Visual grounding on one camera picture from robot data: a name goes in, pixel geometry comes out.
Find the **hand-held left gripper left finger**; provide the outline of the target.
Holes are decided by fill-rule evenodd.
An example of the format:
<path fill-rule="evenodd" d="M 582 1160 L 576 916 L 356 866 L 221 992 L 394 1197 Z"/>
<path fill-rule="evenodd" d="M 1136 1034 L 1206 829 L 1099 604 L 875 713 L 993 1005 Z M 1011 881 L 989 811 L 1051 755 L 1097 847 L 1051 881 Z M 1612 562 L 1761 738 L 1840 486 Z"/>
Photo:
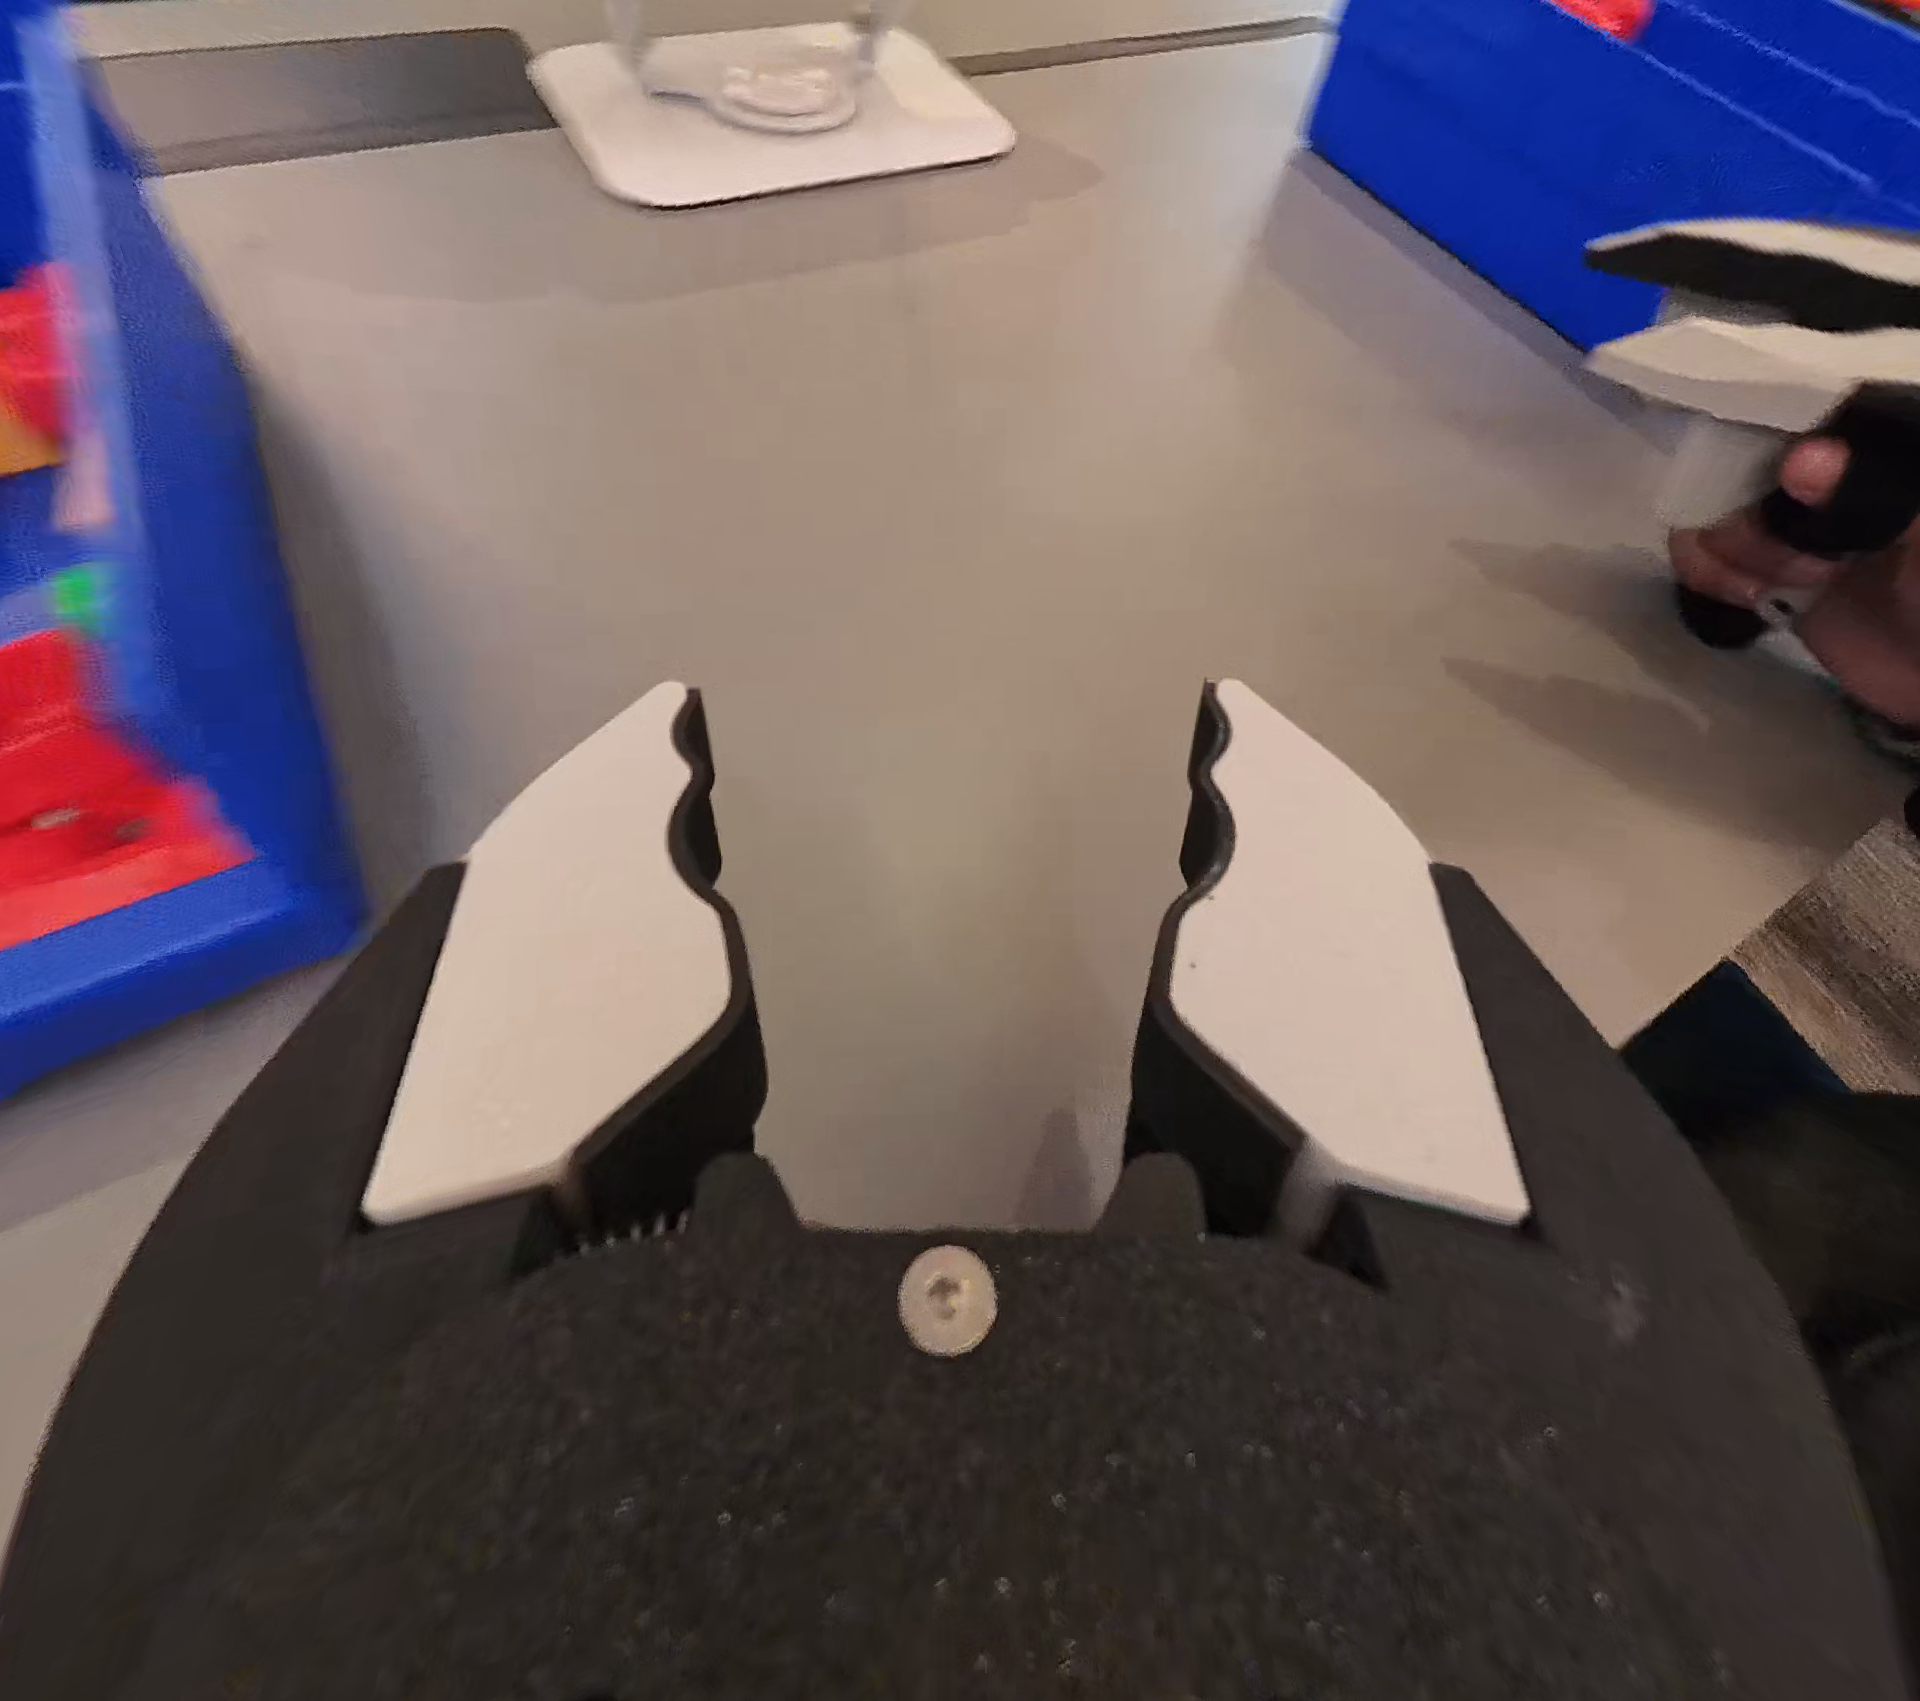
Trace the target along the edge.
<path fill-rule="evenodd" d="M 532 1195 L 572 1228 L 644 1228 L 753 1147 L 768 1068 L 711 786 L 704 698 L 663 681 L 479 832 L 365 1222 Z"/>

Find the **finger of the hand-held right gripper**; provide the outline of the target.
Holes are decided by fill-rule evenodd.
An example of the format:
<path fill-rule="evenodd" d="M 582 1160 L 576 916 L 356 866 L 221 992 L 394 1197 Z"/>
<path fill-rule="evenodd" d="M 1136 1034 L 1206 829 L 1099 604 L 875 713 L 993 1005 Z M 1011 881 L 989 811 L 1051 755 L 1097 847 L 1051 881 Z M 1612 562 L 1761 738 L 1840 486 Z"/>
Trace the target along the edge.
<path fill-rule="evenodd" d="M 1913 232 L 1808 220 L 1664 222 L 1585 244 L 1588 269 L 1821 334 L 1917 328 Z"/>
<path fill-rule="evenodd" d="M 1806 434 L 1861 389 L 1916 389 L 1917 332 L 1673 319 L 1591 348 L 1588 368 L 1668 407 Z"/>

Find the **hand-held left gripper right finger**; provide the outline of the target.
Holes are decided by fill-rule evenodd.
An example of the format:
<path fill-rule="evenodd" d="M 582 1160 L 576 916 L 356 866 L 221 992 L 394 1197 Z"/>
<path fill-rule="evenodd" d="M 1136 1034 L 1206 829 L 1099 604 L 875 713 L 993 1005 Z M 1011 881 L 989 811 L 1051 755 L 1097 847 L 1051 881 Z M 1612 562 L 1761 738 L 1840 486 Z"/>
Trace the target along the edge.
<path fill-rule="evenodd" d="M 1365 1201 L 1524 1232 L 1521 1157 L 1414 830 L 1234 678 L 1202 684 L 1185 799 L 1127 1157 L 1188 1169 L 1222 1239 L 1313 1251 Z"/>

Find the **blue plastic bin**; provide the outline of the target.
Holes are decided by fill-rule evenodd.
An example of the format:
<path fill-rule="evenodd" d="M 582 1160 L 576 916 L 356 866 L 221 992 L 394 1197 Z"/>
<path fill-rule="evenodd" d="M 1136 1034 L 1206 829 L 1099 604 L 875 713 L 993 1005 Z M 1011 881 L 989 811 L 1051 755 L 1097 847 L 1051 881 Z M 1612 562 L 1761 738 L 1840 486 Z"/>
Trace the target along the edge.
<path fill-rule="evenodd" d="M 1542 0 L 1345 0 L 1306 143 L 1588 350 L 1655 289 L 1588 269 L 1655 222 L 1913 228 L 1916 33 L 1847 0 L 1655 0 L 1619 44 Z"/>
<path fill-rule="evenodd" d="M 68 0 L 2 0 L 2 290 L 66 272 L 60 458 L 2 399 L 2 649 L 105 562 L 96 704 L 212 792 L 241 868 L 2 947 L 2 1093 L 342 953 L 365 893 L 282 569 L 250 395 L 83 69 Z"/>

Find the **grey desk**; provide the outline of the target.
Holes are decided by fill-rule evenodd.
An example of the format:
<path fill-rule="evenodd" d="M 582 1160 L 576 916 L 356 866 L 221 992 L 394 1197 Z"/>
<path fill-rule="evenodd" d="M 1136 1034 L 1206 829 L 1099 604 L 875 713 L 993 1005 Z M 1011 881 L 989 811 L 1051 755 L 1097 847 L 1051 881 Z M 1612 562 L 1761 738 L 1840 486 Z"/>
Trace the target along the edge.
<path fill-rule="evenodd" d="M 926 0 L 980 171 L 690 217 L 547 129 L 236 163 L 273 51 L 604 0 L 83 9 L 252 373 L 372 916 L 659 681 L 804 1215 L 1069 1228 L 1120 1152 L 1203 681 L 1470 870 L 1619 1041 L 1887 816 L 1668 608 L 1664 418 L 1307 153 L 1336 0 Z"/>

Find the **person's right hand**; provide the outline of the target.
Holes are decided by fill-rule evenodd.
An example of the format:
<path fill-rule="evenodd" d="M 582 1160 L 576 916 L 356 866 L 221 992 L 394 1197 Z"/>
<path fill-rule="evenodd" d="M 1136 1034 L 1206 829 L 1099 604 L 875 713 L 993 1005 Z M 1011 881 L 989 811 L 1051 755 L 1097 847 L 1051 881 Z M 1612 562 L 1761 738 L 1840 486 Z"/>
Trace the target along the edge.
<path fill-rule="evenodd" d="M 1798 442 L 1779 486 L 1824 503 L 1843 477 L 1835 441 Z M 1852 562 L 1798 556 L 1742 512 L 1665 537 L 1671 580 L 1695 635 L 1720 646 L 1772 644 L 1825 681 L 1865 746 L 1917 765 L 1917 524 Z"/>

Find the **red toy block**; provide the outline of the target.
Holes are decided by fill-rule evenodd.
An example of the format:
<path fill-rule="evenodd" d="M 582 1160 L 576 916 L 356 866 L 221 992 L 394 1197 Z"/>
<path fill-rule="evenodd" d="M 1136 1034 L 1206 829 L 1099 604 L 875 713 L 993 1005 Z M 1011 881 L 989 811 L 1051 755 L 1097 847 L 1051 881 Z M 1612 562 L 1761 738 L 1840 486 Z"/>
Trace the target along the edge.
<path fill-rule="evenodd" d="M 66 285 L 60 263 L 41 261 L 2 290 L 4 413 L 54 458 L 63 457 L 72 432 L 73 375 L 62 332 Z"/>
<path fill-rule="evenodd" d="M 93 646 L 62 630 L 2 649 L 2 947 L 245 866 L 213 794 L 96 704 Z"/>

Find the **person's dark trousers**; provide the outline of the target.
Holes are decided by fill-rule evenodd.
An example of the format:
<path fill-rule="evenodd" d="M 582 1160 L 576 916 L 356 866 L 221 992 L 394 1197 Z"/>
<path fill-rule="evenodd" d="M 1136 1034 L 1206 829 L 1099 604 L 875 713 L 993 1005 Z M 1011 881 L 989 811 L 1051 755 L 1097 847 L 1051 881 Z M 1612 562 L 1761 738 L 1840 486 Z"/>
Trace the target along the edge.
<path fill-rule="evenodd" d="M 1843 1085 L 1730 960 L 1619 1057 L 1734 1210 L 1842 1424 L 1916 1456 L 1916 1096 Z"/>

